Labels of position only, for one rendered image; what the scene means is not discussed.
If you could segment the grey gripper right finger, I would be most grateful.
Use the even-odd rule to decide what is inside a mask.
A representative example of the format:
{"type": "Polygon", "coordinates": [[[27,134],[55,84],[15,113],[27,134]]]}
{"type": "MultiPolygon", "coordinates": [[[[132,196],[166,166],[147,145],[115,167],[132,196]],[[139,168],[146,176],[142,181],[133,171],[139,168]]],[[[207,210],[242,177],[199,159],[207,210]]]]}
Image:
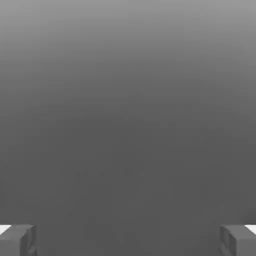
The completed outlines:
{"type": "Polygon", "coordinates": [[[256,224],[221,225],[220,256],[256,256],[256,224]]]}

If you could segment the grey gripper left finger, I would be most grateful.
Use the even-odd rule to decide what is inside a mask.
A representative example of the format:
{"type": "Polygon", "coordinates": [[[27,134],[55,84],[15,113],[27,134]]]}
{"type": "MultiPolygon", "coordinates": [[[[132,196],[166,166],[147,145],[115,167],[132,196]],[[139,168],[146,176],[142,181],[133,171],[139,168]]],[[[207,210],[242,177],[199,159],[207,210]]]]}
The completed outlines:
{"type": "Polygon", "coordinates": [[[37,227],[0,224],[0,256],[38,256],[37,227]]]}

